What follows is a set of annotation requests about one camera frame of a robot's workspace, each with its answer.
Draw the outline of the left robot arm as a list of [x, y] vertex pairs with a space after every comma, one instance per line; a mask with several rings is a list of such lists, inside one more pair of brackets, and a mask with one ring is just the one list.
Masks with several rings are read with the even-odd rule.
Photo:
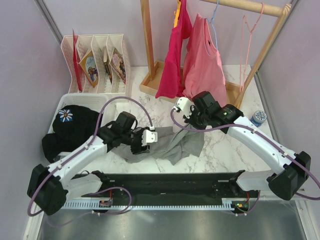
[[150, 144], [157, 142], [158, 134], [154, 126], [132, 128], [136, 121], [135, 116], [123, 111], [116, 120], [99, 127], [93, 136], [66, 157], [48, 166], [39, 164], [34, 167], [27, 189], [30, 202], [36, 203], [50, 216], [69, 200], [93, 193], [106, 196], [110, 185], [96, 174], [74, 177], [93, 160], [120, 145], [129, 146], [134, 155], [147, 153]]

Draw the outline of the red folder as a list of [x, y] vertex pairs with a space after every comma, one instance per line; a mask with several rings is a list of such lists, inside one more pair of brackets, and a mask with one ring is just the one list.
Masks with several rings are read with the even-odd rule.
[[73, 67], [75, 71], [76, 83], [78, 91], [81, 93], [83, 91], [81, 76], [78, 67], [78, 53], [76, 48], [76, 43], [78, 40], [78, 36], [75, 34], [75, 31], [72, 30], [72, 44], [73, 44]]

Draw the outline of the orange hanger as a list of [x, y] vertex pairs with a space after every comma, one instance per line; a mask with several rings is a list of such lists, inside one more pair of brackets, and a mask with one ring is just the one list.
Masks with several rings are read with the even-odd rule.
[[174, 12], [174, 21], [173, 21], [173, 27], [176, 28], [178, 25], [179, 17], [180, 17], [180, 12], [181, 12], [181, 1], [177, 0], [177, 7], [176, 11]]

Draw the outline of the white laundry basket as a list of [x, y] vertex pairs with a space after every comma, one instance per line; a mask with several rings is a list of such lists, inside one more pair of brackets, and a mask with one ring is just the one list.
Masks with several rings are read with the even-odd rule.
[[[106, 94], [99, 93], [67, 93], [63, 95], [57, 105], [55, 113], [53, 115], [51, 125], [48, 130], [48, 134], [54, 132], [52, 124], [56, 118], [56, 115], [60, 109], [68, 105], [77, 105], [87, 107], [93, 111], [100, 112], [105, 103], [109, 100]], [[116, 105], [114, 102], [109, 103], [105, 108], [105, 113], [101, 117], [101, 125], [105, 125], [108, 122], [115, 119]]]

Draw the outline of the wooden clothes rack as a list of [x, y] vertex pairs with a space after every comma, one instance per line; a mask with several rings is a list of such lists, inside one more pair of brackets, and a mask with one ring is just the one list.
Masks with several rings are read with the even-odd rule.
[[[278, 7], [268, 4], [261, 4], [251, 0], [210, 0], [212, 4], [217, 6], [226, 6], [234, 9], [244, 10], [252, 13], [259, 13], [271, 17], [277, 18], [272, 30], [270, 31], [268, 38], [266, 39], [263, 47], [257, 56], [254, 65], [244, 81], [243, 88], [240, 88], [238, 84], [227, 82], [226, 83], [226, 93], [228, 97], [228, 102], [235, 105], [236, 107], [241, 107], [245, 92], [253, 80], [259, 67], [262, 65], [267, 53], [269, 52], [272, 44], [279, 35], [284, 23], [286, 22], [292, 5], [287, 3], [284, 7]], [[152, 37], [152, 24], [151, 24], [151, 14], [150, 14], [150, 3], [148, 0], [140, 1], [142, 25], [144, 31], [144, 41], [146, 48], [146, 57], [148, 65], [148, 73], [140, 83], [139, 89], [141, 92], [146, 93], [151, 96], [155, 96], [160, 85], [161, 77], [163, 74], [165, 62], [161, 60], [155, 61], [154, 59], [154, 48], [153, 48], [153, 37]]]

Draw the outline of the grey t-shirt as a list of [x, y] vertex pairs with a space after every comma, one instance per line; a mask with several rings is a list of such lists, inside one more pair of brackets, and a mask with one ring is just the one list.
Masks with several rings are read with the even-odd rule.
[[190, 155], [200, 156], [205, 143], [203, 132], [185, 129], [173, 132], [171, 126], [157, 127], [155, 131], [158, 134], [158, 140], [150, 145], [150, 150], [147, 153], [134, 155], [130, 147], [124, 144], [114, 148], [112, 152], [131, 164], [154, 158], [168, 160], [172, 165], [175, 165]]

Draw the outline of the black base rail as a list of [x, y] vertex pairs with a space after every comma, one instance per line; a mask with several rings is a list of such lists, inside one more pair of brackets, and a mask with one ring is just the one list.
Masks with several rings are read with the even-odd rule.
[[253, 199], [258, 191], [243, 191], [236, 173], [127, 173], [93, 171], [102, 182], [99, 197], [111, 197], [114, 206], [217, 206], [222, 199]]

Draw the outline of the white magazine file rack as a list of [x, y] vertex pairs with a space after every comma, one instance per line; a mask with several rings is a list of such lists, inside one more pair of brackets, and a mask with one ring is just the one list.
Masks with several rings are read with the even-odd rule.
[[[79, 92], [78, 90], [76, 74], [73, 64], [73, 36], [65, 35], [62, 39], [60, 47], [71, 76], [71, 84], [68, 90], [69, 93], [106, 94], [112, 97], [129, 97], [131, 95], [131, 64], [126, 46], [126, 41], [123, 34], [77, 35], [77, 62], [81, 77], [82, 92]], [[105, 47], [107, 48], [112, 78], [109, 78], [103, 63], [103, 51]], [[126, 84], [123, 83], [122, 79], [117, 75], [117, 73], [113, 70], [113, 68], [110, 65], [110, 60], [114, 48], [116, 48], [123, 56], [126, 71]], [[80, 60], [90, 49], [93, 52], [99, 78], [96, 87], [93, 87], [90, 84], [89, 80], [87, 79], [84, 71], [80, 66]]]

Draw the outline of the children's book yellow cover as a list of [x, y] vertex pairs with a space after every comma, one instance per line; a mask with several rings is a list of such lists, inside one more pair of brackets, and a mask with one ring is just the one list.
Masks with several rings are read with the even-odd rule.
[[93, 55], [93, 51], [89, 49], [79, 62], [85, 76], [88, 81], [95, 88], [99, 82], [99, 74], [96, 66], [96, 61]]

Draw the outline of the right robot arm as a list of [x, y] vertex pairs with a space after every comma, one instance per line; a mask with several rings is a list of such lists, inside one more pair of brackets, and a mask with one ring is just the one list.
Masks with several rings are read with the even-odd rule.
[[311, 157], [304, 151], [295, 153], [271, 139], [235, 106], [220, 106], [211, 93], [204, 91], [192, 100], [179, 98], [176, 107], [182, 110], [185, 123], [197, 131], [217, 128], [240, 141], [269, 166], [268, 171], [237, 172], [229, 184], [233, 196], [240, 197], [248, 191], [271, 191], [288, 201], [308, 179]]

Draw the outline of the children's book pink cover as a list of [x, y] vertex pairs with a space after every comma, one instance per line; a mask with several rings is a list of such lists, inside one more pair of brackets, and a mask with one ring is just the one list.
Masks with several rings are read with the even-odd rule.
[[122, 82], [126, 84], [126, 69], [123, 55], [116, 49], [113, 49], [110, 58], [110, 66], [116, 72], [116, 74], [121, 78]]

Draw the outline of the thin dark book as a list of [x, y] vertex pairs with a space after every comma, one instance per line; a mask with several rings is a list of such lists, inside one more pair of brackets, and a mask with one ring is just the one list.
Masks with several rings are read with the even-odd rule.
[[109, 78], [112, 78], [112, 72], [109, 64], [108, 50], [106, 47], [103, 49], [103, 64], [104, 64], [104, 68], [107, 75], [109, 76]]

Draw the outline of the black clothing with daisy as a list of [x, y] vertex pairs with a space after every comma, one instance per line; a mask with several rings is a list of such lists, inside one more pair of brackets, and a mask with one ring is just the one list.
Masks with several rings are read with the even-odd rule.
[[80, 105], [66, 105], [58, 110], [52, 133], [42, 138], [42, 150], [49, 163], [62, 152], [72, 152], [95, 132], [99, 113]]

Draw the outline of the pink t-shirt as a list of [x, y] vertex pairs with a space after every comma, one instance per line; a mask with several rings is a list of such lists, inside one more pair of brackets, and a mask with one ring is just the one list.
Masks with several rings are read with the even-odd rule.
[[215, 47], [207, 20], [199, 13], [186, 46], [183, 65], [183, 95], [189, 99], [201, 92], [209, 92], [220, 104], [227, 104], [226, 79], [221, 56]]

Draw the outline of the blue white round container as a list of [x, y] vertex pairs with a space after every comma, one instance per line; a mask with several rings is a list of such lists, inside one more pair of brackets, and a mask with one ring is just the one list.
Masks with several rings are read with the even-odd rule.
[[260, 127], [266, 120], [267, 114], [263, 110], [257, 110], [250, 119], [256, 127]]

